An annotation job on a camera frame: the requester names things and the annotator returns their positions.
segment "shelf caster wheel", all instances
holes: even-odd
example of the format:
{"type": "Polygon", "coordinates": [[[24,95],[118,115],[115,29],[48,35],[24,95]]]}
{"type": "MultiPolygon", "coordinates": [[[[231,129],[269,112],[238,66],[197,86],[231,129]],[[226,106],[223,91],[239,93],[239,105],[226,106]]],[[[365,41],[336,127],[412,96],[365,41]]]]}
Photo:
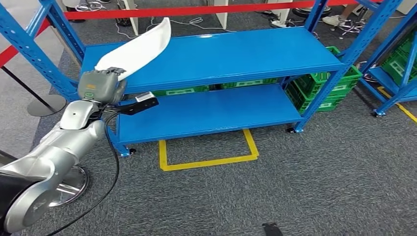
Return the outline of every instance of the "shelf caster wheel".
{"type": "Polygon", "coordinates": [[[295,130],[294,128],[288,128],[287,129],[287,132],[288,133],[290,133],[290,134],[296,134],[296,133],[301,133],[301,132],[303,132],[304,130],[295,130]]]}
{"type": "Polygon", "coordinates": [[[136,153],[136,149],[134,148],[129,149],[129,155],[133,155],[135,153],[136,153]]]}
{"type": "Polygon", "coordinates": [[[374,117],[384,117],[386,114],[385,114],[385,112],[377,112],[376,110],[374,110],[374,112],[372,113],[372,115],[374,116],[374,117]]]}

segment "black cable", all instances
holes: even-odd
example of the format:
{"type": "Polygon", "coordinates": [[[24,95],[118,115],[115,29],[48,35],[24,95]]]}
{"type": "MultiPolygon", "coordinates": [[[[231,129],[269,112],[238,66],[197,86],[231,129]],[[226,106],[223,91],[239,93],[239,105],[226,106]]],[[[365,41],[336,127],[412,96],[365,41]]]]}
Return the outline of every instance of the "black cable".
{"type": "Polygon", "coordinates": [[[92,207],[90,207],[87,211],[85,211],[84,213],[82,213],[80,216],[78,216],[77,218],[75,218],[74,220],[72,220],[71,222],[69,222],[68,224],[66,224],[66,225],[64,225],[64,226],[62,226],[61,228],[59,228],[59,229],[57,229],[57,230],[55,230],[55,231],[53,231],[52,233],[50,233],[50,234],[48,234],[48,235],[46,235],[46,236],[52,236],[52,235],[55,235],[55,234],[57,234],[57,233],[59,233],[59,232],[61,232],[62,230],[64,230],[64,229],[66,229],[66,228],[68,228],[70,225],[72,225],[72,224],[74,224],[75,222],[77,222],[79,219],[81,219],[82,217],[84,217],[85,215],[87,215],[90,211],[92,211],[96,206],[98,206],[109,194],[110,194],[110,192],[113,190],[113,188],[115,187],[115,185],[116,185],[116,183],[117,183],[117,180],[118,180],[118,178],[119,178],[119,172],[120,172],[120,163],[119,163],[119,156],[118,156],[118,154],[117,154],[117,152],[116,152],[116,150],[115,150],[115,147],[113,147],[113,145],[112,145],[112,141],[110,141],[110,136],[109,136],[109,131],[108,131],[108,129],[107,129],[107,126],[108,126],[108,124],[109,124],[109,122],[114,118],[114,117],[116,117],[117,115],[118,115],[119,113],[114,113],[113,115],[111,115],[107,120],[106,120],[106,122],[105,122],[105,125],[104,125],[104,128],[105,128],[105,130],[104,130],[104,132],[105,132],[105,134],[106,134],[106,138],[107,138],[107,141],[109,142],[109,146],[110,146],[110,149],[112,150],[112,153],[113,153],[113,155],[114,155],[114,158],[115,158],[115,161],[116,161],[116,174],[115,174],[115,178],[114,178],[114,180],[113,180],[113,184],[112,184],[112,186],[110,187],[110,189],[106,192],[106,194],[104,194],[103,195],[103,197],[101,197],[101,199],[100,200],[98,200],[92,207]]]}

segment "red barrier rope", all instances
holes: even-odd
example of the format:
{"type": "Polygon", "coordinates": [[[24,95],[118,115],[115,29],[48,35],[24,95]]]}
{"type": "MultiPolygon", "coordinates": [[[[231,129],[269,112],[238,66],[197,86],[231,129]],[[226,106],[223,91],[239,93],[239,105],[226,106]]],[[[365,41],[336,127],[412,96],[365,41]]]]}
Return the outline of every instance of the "red barrier rope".
{"type": "MultiPolygon", "coordinates": [[[[69,20],[76,19],[114,19],[127,17],[158,17],[158,16],[187,16],[214,14],[223,12],[247,12],[247,11],[266,11],[271,9],[288,9],[311,7],[315,1],[296,1],[281,3],[259,3],[259,4],[238,4],[230,6],[187,6],[172,8],[144,8],[136,10],[109,10],[93,12],[65,12],[69,20]]],[[[329,0],[329,6],[353,4],[355,0],[329,0]]]]}
{"type": "MultiPolygon", "coordinates": [[[[38,33],[36,33],[36,36],[40,35],[49,25],[50,25],[49,22],[47,20],[44,20],[41,26],[39,27],[39,30],[38,30],[38,33]]],[[[6,50],[1,52],[0,53],[0,67],[4,66],[17,53],[18,51],[13,46],[9,46],[8,48],[6,48],[6,50]]]]}

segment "stanchion post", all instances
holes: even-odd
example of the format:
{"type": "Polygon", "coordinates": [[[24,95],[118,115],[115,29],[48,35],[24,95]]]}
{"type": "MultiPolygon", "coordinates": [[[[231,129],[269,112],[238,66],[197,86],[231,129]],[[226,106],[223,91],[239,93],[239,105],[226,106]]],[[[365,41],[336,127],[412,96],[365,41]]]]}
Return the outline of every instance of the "stanchion post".
{"type": "Polygon", "coordinates": [[[14,81],[28,91],[36,98],[35,101],[28,105],[28,113],[34,117],[45,117],[55,114],[62,110],[66,105],[66,100],[59,95],[46,95],[44,98],[40,97],[36,92],[29,88],[22,80],[20,80],[13,72],[2,66],[1,69],[9,75],[14,81]]]}

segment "shelf perforated post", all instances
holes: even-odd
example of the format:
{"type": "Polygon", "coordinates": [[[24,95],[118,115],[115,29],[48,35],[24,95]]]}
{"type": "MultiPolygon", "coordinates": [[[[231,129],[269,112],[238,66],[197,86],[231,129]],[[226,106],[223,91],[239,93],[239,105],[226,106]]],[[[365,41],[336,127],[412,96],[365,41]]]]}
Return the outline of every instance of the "shelf perforated post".
{"type": "Polygon", "coordinates": [[[308,31],[313,32],[316,28],[317,23],[325,10],[327,1],[328,0],[316,0],[313,9],[304,24],[304,27],[306,27],[308,31]]]}
{"type": "Polygon", "coordinates": [[[346,50],[345,55],[341,58],[341,62],[346,64],[345,68],[333,71],[330,73],[329,79],[324,84],[323,88],[316,95],[310,106],[303,114],[304,120],[298,122],[294,130],[295,132],[302,132],[304,126],[314,115],[318,107],[322,104],[325,98],[330,94],[331,90],[336,86],[340,79],[346,74],[352,64],[359,58],[360,54],[369,45],[371,40],[375,37],[378,31],[382,28],[384,23],[393,14],[393,12],[400,5],[402,0],[385,0],[374,11],[368,24],[364,27],[362,32],[357,36],[356,40],[346,50]]]}
{"type": "MultiPolygon", "coordinates": [[[[52,9],[47,4],[55,1],[44,1],[43,7],[52,9]]],[[[71,79],[63,75],[42,49],[35,43],[34,38],[24,30],[0,4],[0,33],[28,60],[35,69],[44,76],[51,85],[68,101],[78,99],[75,86],[71,79]]]]}
{"type": "MultiPolygon", "coordinates": [[[[51,0],[39,0],[41,4],[49,4],[49,1],[51,0]]],[[[48,20],[50,21],[51,25],[55,27],[60,33],[77,60],[82,62],[86,51],[84,44],[81,42],[80,38],[64,16],[58,3],[55,0],[52,0],[50,4],[51,8],[47,17],[48,20]]]]}
{"type": "Polygon", "coordinates": [[[410,56],[408,58],[407,65],[405,66],[405,71],[404,71],[404,75],[401,81],[400,89],[404,88],[407,85],[408,79],[410,78],[411,70],[413,69],[414,61],[417,55],[417,33],[414,32],[413,34],[414,34],[414,37],[413,37],[413,42],[411,44],[410,56]]]}

